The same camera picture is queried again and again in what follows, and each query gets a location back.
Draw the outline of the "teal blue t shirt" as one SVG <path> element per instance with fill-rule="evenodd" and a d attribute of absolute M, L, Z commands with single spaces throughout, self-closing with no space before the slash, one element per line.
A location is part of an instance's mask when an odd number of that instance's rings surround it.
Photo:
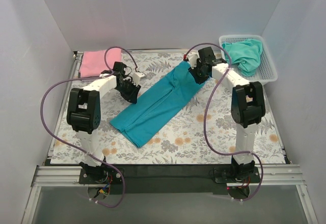
<path fill-rule="evenodd" d="M 141 148 L 159 132 L 203 87 L 181 62 L 151 88 L 136 104 L 121 111 L 110 124 L 136 147 Z"/>

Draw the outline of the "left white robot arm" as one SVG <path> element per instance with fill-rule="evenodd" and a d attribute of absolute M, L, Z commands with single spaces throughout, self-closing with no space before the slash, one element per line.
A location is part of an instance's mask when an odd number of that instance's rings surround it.
<path fill-rule="evenodd" d="M 101 122 L 101 98 L 111 90 L 117 90 L 129 103 L 136 104 L 140 91 L 140 81 L 145 78 L 142 72 L 126 74 L 127 66 L 115 62 L 113 69 L 104 70 L 99 78 L 83 88 L 73 88 L 69 94 L 67 123 L 72 126 L 80 139 L 81 148 L 86 151 L 85 160 L 79 165 L 86 176 L 97 183 L 108 179 L 108 170 L 102 166 L 104 154 L 98 140 L 98 127 Z"/>

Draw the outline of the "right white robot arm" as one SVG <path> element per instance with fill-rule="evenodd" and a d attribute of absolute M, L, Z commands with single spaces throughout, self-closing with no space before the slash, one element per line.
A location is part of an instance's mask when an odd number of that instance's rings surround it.
<path fill-rule="evenodd" d="M 262 84 L 250 82 L 235 72 L 230 58 L 218 59 L 210 44 L 197 52 L 188 50 L 183 60 L 189 62 L 188 71 L 197 84 L 213 78 L 231 92 L 231 117 L 236 124 L 235 152 L 224 153 L 231 157 L 231 163 L 213 169 L 213 177 L 218 183 L 248 183 L 250 177 L 257 174 L 255 133 L 266 112 Z"/>

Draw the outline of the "pink folded t shirt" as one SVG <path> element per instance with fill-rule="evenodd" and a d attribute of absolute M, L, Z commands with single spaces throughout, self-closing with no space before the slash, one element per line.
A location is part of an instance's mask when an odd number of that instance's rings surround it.
<path fill-rule="evenodd" d="M 105 50 L 84 52 L 79 68 L 80 77 L 99 76 L 102 71 L 108 70 L 104 61 L 104 54 Z M 113 68 L 114 62 L 121 60 L 122 53 L 118 48 L 110 49 L 106 54 L 106 62 L 110 68 Z"/>

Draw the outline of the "light green t shirt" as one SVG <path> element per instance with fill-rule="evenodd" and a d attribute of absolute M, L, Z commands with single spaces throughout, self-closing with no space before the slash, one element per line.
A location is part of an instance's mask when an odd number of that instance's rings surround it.
<path fill-rule="evenodd" d="M 222 48 L 231 57 L 231 64 L 237 65 L 241 74 L 245 77 L 256 74 L 261 64 L 261 54 L 263 51 L 262 42 L 257 39 L 245 39 L 239 42 L 224 42 Z"/>

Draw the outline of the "white plastic basket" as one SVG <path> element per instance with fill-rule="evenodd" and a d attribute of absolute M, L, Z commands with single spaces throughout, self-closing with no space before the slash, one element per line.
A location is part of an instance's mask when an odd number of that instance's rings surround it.
<path fill-rule="evenodd" d="M 260 66 L 256 69 L 254 75 L 246 77 L 249 81 L 259 81 L 263 85 L 276 81 L 278 78 L 277 71 L 273 62 L 273 59 L 270 56 L 268 46 L 265 40 L 259 35 L 244 34 L 244 35 L 223 35 L 219 37 L 219 44 L 222 46 L 224 43 L 236 43 L 244 41 L 246 39 L 255 39 L 259 40 L 262 43 L 262 54 L 260 56 L 261 63 Z"/>

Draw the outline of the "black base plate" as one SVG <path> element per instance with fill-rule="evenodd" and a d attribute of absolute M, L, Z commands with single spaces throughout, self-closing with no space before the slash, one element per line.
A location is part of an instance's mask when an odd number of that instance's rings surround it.
<path fill-rule="evenodd" d="M 213 193 L 226 195 L 227 185 L 241 185 L 229 164 L 116 164 L 113 168 L 82 166 L 79 184 L 110 184 L 111 194 Z"/>

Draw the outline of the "aluminium frame rail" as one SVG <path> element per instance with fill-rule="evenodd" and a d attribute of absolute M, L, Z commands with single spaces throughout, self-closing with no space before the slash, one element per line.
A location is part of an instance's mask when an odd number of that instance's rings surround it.
<path fill-rule="evenodd" d="M 73 186 L 78 183 L 80 166 L 38 166 L 33 186 Z M 305 185 L 303 173 L 296 164 L 264 164 L 262 185 Z"/>

